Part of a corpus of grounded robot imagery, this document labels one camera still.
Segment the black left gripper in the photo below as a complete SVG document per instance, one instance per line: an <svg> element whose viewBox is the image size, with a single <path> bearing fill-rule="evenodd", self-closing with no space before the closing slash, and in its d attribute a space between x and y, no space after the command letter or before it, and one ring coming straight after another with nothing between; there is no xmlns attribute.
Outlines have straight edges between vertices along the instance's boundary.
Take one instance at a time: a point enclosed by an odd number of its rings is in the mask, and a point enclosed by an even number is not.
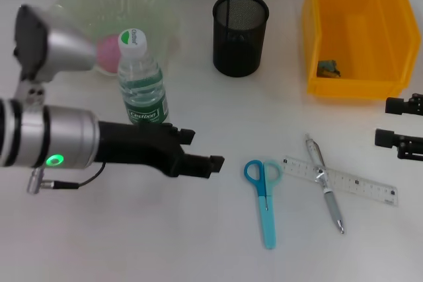
<svg viewBox="0 0 423 282"><path fill-rule="evenodd" d="M221 156L184 155L182 146L192 143L195 131L179 129L170 123L99 122L98 126L96 162L140 164L156 168L169 177L182 174L208 179L220 172L225 161Z"/></svg>

